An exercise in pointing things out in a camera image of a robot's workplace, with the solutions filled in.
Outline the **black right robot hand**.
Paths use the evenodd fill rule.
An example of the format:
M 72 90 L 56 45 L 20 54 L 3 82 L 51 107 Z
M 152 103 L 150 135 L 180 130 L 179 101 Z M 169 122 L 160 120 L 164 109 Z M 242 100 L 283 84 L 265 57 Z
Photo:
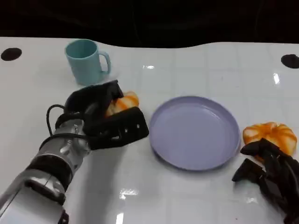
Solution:
M 299 162 L 264 138 L 246 144 L 241 153 L 259 156 L 263 159 L 264 167 L 246 158 L 235 172 L 232 181 L 248 180 L 257 184 L 262 194 L 285 213 L 284 223 L 297 224 Z

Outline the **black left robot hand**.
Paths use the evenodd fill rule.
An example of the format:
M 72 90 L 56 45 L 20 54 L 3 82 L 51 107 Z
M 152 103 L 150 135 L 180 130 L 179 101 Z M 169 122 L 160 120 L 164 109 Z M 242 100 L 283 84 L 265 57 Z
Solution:
M 123 93 L 118 80 L 73 92 L 65 102 L 64 118 L 83 120 L 91 150 L 122 147 L 149 135 L 137 96 Z

